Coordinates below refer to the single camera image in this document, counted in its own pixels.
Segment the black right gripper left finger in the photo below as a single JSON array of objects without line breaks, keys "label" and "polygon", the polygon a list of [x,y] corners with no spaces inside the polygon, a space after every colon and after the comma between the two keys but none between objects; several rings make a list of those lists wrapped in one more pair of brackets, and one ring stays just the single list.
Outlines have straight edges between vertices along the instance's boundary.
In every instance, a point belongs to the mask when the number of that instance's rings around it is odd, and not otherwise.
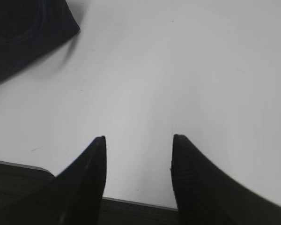
[{"label": "black right gripper left finger", "polygon": [[107,177],[105,136],[92,143],[54,181],[63,210],[58,225],[96,225]]}]

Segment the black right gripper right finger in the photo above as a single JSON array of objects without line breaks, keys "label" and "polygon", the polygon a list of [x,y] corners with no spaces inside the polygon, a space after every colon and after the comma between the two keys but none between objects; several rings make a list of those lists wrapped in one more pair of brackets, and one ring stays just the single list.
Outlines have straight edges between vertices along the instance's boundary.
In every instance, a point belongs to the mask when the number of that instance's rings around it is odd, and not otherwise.
[{"label": "black right gripper right finger", "polygon": [[281,225],[281,206],[225,174],[185,136],[173,136],[171,180],[180,225]]}]

